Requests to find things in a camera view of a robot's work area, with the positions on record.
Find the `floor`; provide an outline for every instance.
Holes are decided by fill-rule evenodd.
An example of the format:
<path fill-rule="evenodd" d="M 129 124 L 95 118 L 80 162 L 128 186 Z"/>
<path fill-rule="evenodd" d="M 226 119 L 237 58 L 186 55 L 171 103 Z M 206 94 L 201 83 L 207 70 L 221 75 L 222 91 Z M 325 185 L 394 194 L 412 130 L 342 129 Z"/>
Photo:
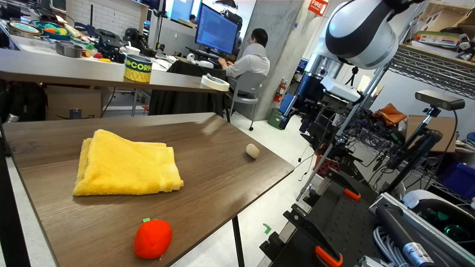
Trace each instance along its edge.
<path fill-rule="evenodd" d="M 123 105 L 115 106 L 115 103 L 127 103 L 128 99 L 131 101 L 132 96 L 118 94 L 104 114 L 104 117 L 130 116 L 130 109 L 127 110 Z M 143 109 L 139 104 L 137 104 L 136 112 L 136 116 L 143 115 Z M 300 136 L 300 132 L 298 131 L 300 127 L 300 119 L 298 117 L 294 117 L 290 120 L 286 130 L 278 130 L 267 124 L 267 121 L 259 121 L 254 123 L 254 130 L 251 132 L 249 131 L 250 120 L 237 113 L 231 117 L 231 123 L 254 138 L 256 142 L 263 144 L 297 167 L 292 174 L 256 200 L 238 216 L 245 263 L 246 266 L 255 267 L 264 257 L 264 253 L 259 249 L 259 246 L 268 239 L 270 233 L 273 231 L 280 232 L 287 223 L 287 220 L 282 214 L 286 210 L 289 210 L 291 205 L 295 203 L 298 192 L 308 179 L 309 174 L 304 176 L 303 181 L 299 181 L 303 174 L 308 171 L 311 160 L 309 159 L 299 165 L 298 158 L 302 157 L 302 159 L 305 159 L 312 155 L 312 151 L 307 149 L 302 156 L 308 143 Z M 31 218 L 31 206 L 24 193 L 21 181 L 18 175 L 16 175 L 16 170 L 11 165 L 11 162 L 9 163 L 9 167 L 20 210 L 20 218 L 22 222 L 32 221 L 34 217 Z M 267 224 L 272 229 L 269 234 L 265 233 L 266 227 L 263 224 Z M 39 225 L 23 225 L 23 228 L 32 266 L 54 266 L 47 248 L 48 246 L 44 240 L 41 240 L 42 233 Z M 5 266 L 5 263 L 3 262 L 0 251 L 0 267 L 3 266 Z M 173 266 L 237 266 L 231 221 L 197 245 Z"/>

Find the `plastic container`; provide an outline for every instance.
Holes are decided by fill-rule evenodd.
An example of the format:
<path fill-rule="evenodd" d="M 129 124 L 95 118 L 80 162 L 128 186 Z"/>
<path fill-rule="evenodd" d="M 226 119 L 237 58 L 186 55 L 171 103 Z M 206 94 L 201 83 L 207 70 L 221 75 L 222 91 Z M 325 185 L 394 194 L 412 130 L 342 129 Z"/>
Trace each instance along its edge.
<path fill-rule="evenodd" d="M 475 197 L 475 169 L 455 161 L 440 176 L 439 182 L 462 197 Z"/>
<path fill-rule="evenodd" d="M 36 20 L 36 21 L 32 21 L 31 24 L 33 24 L 34 26 L 36 26 L 37 28 L 40 28 L 42 30 L 44 29 L 46 24 L 51 24 L 56 28 L 63 28 L 65 30 L 67 30 L 63 26 L 60 26 L 60 25 L 58 25 L 56 23 L 53 23 L 53 22 L 47 22 L 47 21 L 38 21 L 38 20 Z M 57 34 L 57 33 L 51 33 L 51 32 L 47 32 L 47 31 L 44 31 L 44 34 L 48 35 L 51 39 L 55 39 L 55 40 L 69 40 L 71 38 L 71 33 L 68 30 L 67 30 L 67 34 L 65 34 L 65 35 L 61 35 L 61 34 Z"/>
<path fill-rule="evenodd" d="M 282 118 L 280 117 L 282 115 L 282 113 L 280 113 L 280 111 L 276 108 L 273 108 L 271 113 L 270 113 L 270 117 L 269 119 L 267 120 L 267 123 L 272 125 L 273 127 L 281 130 L 281 128 L 279 127 L 279 124 L 280 122 L 282 121 Z"/>

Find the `red toy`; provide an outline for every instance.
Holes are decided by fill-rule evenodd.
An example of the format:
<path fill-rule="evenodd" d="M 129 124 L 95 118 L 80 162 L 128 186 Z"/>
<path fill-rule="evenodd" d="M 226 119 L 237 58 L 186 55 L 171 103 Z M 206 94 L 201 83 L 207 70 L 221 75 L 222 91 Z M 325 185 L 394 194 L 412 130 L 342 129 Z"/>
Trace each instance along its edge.
<path fill-rule="evenodd" d="M 144 222 L 135 235 L 133 248 L 137 256 L 154 259 L 167 251 L 171 242 L 171 227 L 163 220 Z"/>

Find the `red sign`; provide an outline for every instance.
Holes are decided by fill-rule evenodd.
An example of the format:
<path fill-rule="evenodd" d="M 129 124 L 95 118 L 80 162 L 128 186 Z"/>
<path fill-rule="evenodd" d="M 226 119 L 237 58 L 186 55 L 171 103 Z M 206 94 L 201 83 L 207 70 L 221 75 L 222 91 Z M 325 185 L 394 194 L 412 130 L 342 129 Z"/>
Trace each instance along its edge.
<path fill-rule="evenodd" d="M 308 6 L 308 10 L 311 12 L 323 16 L 323 13 L 325 12 L 325 9 L 328 5 L 328 2 L 325 0 L 312 0 L 310 2 L 310 6 Z"/>

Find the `green tape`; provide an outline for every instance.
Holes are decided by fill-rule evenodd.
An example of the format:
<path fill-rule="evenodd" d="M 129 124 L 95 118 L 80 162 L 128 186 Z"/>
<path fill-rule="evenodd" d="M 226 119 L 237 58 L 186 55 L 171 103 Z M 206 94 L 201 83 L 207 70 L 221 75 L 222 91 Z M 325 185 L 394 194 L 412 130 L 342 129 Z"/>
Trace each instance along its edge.
<path fill-rule="evenodd" d="M 264 225 L 266 227 L 266 230 L 264 231 L 264 233 L 266 235 L 268 235 L 270 233 L 270 230 L 272 230 L 272 228 L 270 228 L 267 224 L 263 223 L 262 225 Z"/>

